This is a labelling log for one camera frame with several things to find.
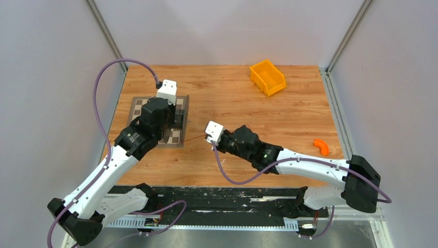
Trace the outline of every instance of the wooden table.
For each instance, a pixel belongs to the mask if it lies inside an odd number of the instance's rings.
[[[186,139],[203,135],[214,120],[230,131],[249,126],[262,141],[320,156],[313,140],[330,148],[330,158],[342,158],[318,67],[278,66],[287,88],[267,97],[249,80],[249,66],[152,66],[160,80],[177,81],[177,95],[190,95]],[[130,66],[109,132],[113,141],[126,127],[133,97],[154,96],[154,80],[145,68]],[[243,181],[257,171],[250,163],[220,153],[230,178]],[[231,187],[217,166],[214,153],[203,138],[187,141],[184,148],[151,150],[118,184]],[[295,175],[262,175],[248,187],[320,186],[323,182]]]

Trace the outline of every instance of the gray wall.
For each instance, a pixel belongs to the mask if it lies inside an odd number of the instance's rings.
[[[124,57],[327,66],[363,0],[96,0]]]
[[[45,247],[47,203],[97,165],[103,138],[91,92],[112,59],[83,1],[1,1],[0,247]],[[99,88],[106,127],[122,76],[110,68]],[[55,247],[64,234],[56,228]]]
[[[376,0],[333,73],[395,247],[436,247],[438,2]]]

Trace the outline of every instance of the orange bin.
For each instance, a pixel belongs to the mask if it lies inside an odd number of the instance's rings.
[[[251,81],[268,97],[286,88],[286,79],[268,59],[251,66]]]

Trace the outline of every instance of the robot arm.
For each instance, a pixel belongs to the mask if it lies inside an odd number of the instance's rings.
[[[261,141],[245,125],[230,132],[222,125],[210,121],[205,133],[206,141],[214,144],[218,151],[241,157],[258,171],[274,162],[289,159],[279,162],[265,173],[300,175],[329,183],[330,185],[324,187],[300,188],[296,201],[310,209],[347,204],[362,212],[376,211],[378,192],[353,174],[339,170],[340,166],[353,170],[378,187],[380,175],[361,156],[353,155],[351,160],[334,160],[300,154]],[[335,164],[337,167],[327,166],[328,164]]]
[[[56,218],[73,202],[58,223],[80,246],[89,244],[113,220],[148,207],[148,201],[157,196],[143,183],[126,194],[102,201],[124,173],[157,146],[159,140],[166,139],[166,133],[175,124],[176,90],[176,82],[164,80],[157,97],[149,99],[142,106],[140,116],[115,139],[109,164],[105,166],[108,159],[105,157],[79,187],[64,199],[54,198],[48,204],[50,213]],[[94,183],[79,197],[93,180]]]

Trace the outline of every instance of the chessboard pattern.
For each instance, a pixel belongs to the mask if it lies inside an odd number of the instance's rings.
[[[142,106],[146,104],[148,99],[151,97],[134,97],[132,99],[131,103],[131,110],[129,111],[128,116],[128,123],[129,125],[133,119],[140,116],[140,113],[142,111]],[[184,111],[184,119],[186,120],[186,116],[189,109],[189,97],[188,96],[177,96],[177,102],[176,102],[176,113],[180,113],[181,111]],[[170,130],[170,137],[167,143],[165,143],[163,140],[158,141],[157,147],[162,148],[176,148],[176,147],[183,147],[184,146],[184,137],[185,137],[185,127],[186,122],[183,123],[182,130],[180,129],[171,129]]]

